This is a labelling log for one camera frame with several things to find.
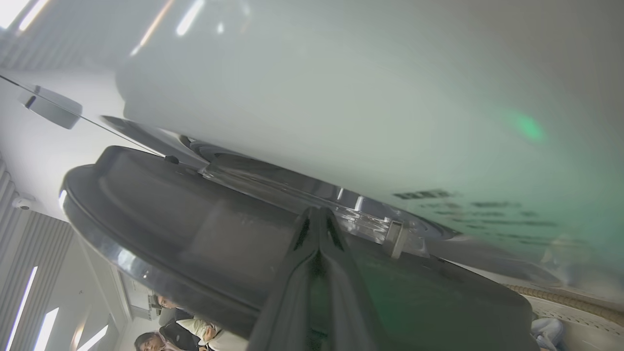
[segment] woman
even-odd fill
[[[207,351],[199,347],[200,338],[176,323],[168,324],[158,332],[139,335],[134,342],[137,351]]]
[[[185,319],[178,320],[176,323],[200,338],[200,344],[208,345],[212,351],[245,351],[247,349],[247,340],[204,320]]]

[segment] slatted wall panel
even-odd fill
[[[119,339],[119,331],[115,327],[115,320],[109,315],[109,328],[106,335],[95,345],[94,351],[114,351]]]
[[[0,257],[4,257],[9,239],[22,211],[11,206],[16,197],[15,184],[11,181],[11,175],[6,170],[6,164],[0,155]]]
[[[164,1],[53,0],[21,32],[19,23],[35,3],[31,1],[9,28],[0,31],[0,68],[36,71],[120,64]]]
[[[50,294],[74,230],[67,223],[36,212],[24,229],[9,277],[0,294],[0,348],[9,340],[32,268],[38,266],[11,350],[32,350],[39,335]]]

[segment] person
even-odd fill
[[[193,319],[193,314],[184,310],[179,304],[176,304],[164,296],[154,294],[154,301],[157,303],[156,307],[174,309],[173,319],[175,320]]]
[[[219,329],[201,319],[178,320],[176,323],[199,337],[200,345],[208,345],[213,351],[245,351],[247,340],[227,330]]]
[[[192,314],[183,310],[179,304],[176,304],[174,301],[164,296],[154,295],[154,297],[154,301],[157,301],[160,306],[176,310],[174,318],[176,323],[196,337],[198,341],[196,344],[199,344],[199,346],[207,345],[210,347],[209,350],[213,351],[246,350],[248,343],[247,340],[230,333],[227,330],[222,330],[214,323],[194,317]]]
[[[139,335],[134,341],[136,351],[208,351],[198,345],[200,338],[175,322],[165,325],[157,332]]]
[[[555,318],[539,318],[531,323],[531,335],[540,351],[558,351],[563,347],[563,323]]]

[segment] wall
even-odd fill
[[[5,241],[10,238],[9,234],[13,233],[23,212],[11,206],[17,196],[15,183],[11,180],[11,174],[0,154],[0,257],[4,256],[7,247]]]
[[[98,282],[91,271],[90,263],[82,250],[78,236],[71,242],[61,272],[50,296],[48,310],[59,307],[59,314],[48,341],[47,350],[71,350],[72,339],[77,328],[87,316],[80,347],[109,322],[109,309],[105,297],[98,288]],[[118,321],[118,329],[125,321]]]
[[[153,332],[160,328],[158,320],[135,318],[129,323],[119,340],[118,351],[134,351],[134,340],[143,333]]]
[[[64,84],[59,80],[58,84],[53,84],[56,77],[54,75],[42,76],[42,79],[29,75],[24,78],[28,82],[49,86],[60,93],[66,92],[63,87],[80,90],[77,84],[71,82]],[[113,84],[109,77],[89,76],[85,80],[101,82],[105,86]],[[139,146],[85,120],[78,121],[71,130],[59,127],[20,105],[17,98],[22,91],[20,87],[0,79],[2,156],[11,170],[16,188],[37,198],[32,210],[67,220],[58,204],[59,189],[65,173],[74,167],[93,164],[108,146]],[[83,91],[98,95],[88,89]],[[100,109],[101,111],[109,112],[113,116],[120,115],[123,101],[119,97],[102,96],[100,101],[108,106],[107,109]],[[99,118],[87,106],[83,116],[91,120]]]
[[[88,257],[91,272],[97,277],[95,283],[100,293],[104,296],[103,303],[108,308],[111,318],[113,318],[119,330],[122,330],[124,325],[132,318],[124,287],[119,276],[120,273],[115,266],[106,261],[86,242],[81,241],[81,246]]]
[[[34,277],[11,344],[11,350],[30,350],[36,339],[33,335],[39,333],[43,318],[50,311],[46,307],[74,231],[66,222],[31,212],[23,230],[8,234],[7,254],[0,257],[2,266],[9,267],[2,272],[0,345],[7,345],[27,283]]]
[[[17,215],[17,220],[7,219],[7,217],[10,216],[8,214],[9,211]],[[28,223],[28,219],[32,213],[31,211],[23,210],[17,212],[12,210],[9,211],[5,209],[5,211],[3,211],[4,213],[0,212],[0,216],[4,216],[5,218],[4,223],[7,224],[4,229],[0,230],[0,290],[3,289],[5,282],[9,277],[9,273],[11,272],[11,263],[15,258],[17,247],[19,246],[22,234],[24,233],[24,229],[26,228],[26,224]]]

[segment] dome camera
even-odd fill
[[[21,210],[29,210],[32,208],[32,204],[35,201],[35,198],[28,194],[20,194],[19,197],[16,197],[11,205],[16,209]]]

